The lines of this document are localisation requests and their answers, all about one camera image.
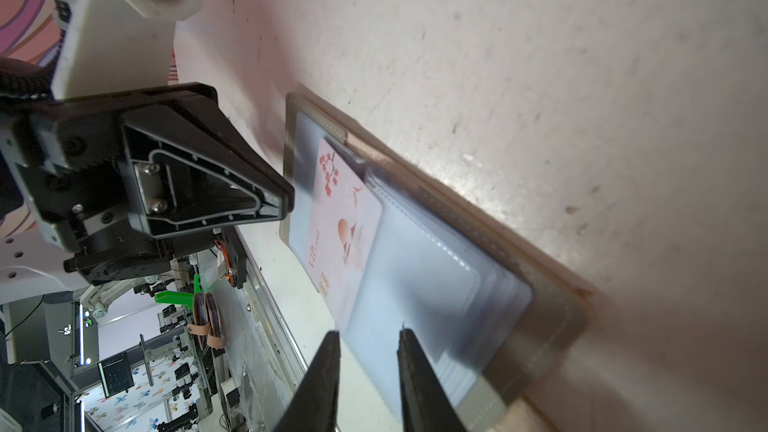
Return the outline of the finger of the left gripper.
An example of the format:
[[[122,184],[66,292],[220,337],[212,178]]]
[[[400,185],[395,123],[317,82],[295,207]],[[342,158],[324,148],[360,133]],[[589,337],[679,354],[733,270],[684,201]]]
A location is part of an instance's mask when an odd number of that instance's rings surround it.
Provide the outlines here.
[[[166,239],[285,219],[293,186],[202,95],[181,95],[120,116],[128,220]]]

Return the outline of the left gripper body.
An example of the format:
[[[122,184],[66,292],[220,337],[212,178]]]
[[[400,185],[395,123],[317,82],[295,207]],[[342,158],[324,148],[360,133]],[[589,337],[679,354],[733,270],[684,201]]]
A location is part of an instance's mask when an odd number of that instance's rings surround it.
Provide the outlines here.
[[[200,83],[70,101],[1,101],[1,210],[24,201],[45,241],[68,253],[63,269],[90,285],[159,275],[174,259],[213,248],[210,231],[155,238],[129,221],[137,179],[167,179],[168,162],[125,150],[125,115],[147,111],[167,125],[194,100],[217,107],[216,90]]]

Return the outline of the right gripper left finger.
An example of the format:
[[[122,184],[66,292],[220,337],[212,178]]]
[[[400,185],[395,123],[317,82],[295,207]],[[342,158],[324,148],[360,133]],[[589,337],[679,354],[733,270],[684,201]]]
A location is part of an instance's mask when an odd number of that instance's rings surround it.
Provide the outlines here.
[[[276,432],[333,432],[337,426],[341,344],[338,331],[323,338],[281,417]]]

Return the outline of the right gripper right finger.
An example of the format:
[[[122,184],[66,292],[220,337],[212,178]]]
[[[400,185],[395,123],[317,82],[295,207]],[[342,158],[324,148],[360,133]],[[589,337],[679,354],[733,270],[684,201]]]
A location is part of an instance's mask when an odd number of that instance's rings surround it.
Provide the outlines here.
[[[413,330],[400,331],[397,359],[403,430],[466,432]]]

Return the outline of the grey card holder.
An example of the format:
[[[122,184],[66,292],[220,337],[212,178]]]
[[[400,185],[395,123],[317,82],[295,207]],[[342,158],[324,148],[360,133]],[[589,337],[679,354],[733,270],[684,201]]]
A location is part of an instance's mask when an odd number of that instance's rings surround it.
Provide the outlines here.
[[[388,411],[400,419],[398,339],[402,329],[413,330],[465,426],[491,427],[582,334],[584,305],[550,267],[458,195],[351,118],[291,93],[284,174],[294,187],[295,206],[280,236],[312,283],[306,254],[323,139],[382,205],[342,340]]]

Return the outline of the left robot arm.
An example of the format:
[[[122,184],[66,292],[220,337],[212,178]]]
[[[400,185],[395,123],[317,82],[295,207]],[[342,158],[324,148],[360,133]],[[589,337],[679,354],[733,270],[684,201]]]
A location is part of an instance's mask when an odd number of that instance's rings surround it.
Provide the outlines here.
[[[48,67],[1,62],[1,210],[36,229],[1,237],[1,299],[156,276],[285,219],[294,190],[190,83],[55,100]]]

